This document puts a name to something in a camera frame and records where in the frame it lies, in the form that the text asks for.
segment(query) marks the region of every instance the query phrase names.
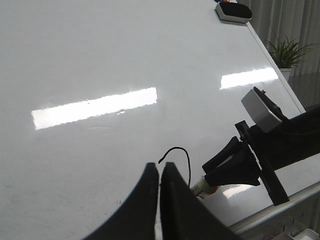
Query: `vertical blind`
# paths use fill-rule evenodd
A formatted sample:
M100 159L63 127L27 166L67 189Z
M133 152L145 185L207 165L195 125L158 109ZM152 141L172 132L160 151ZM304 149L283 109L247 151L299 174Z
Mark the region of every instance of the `vertical blind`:
M287 36L299 47L320 43L320 0L237 0L252 11L251 25L261 41L277 44ZM294 75L320 72L320 45L302 57Z

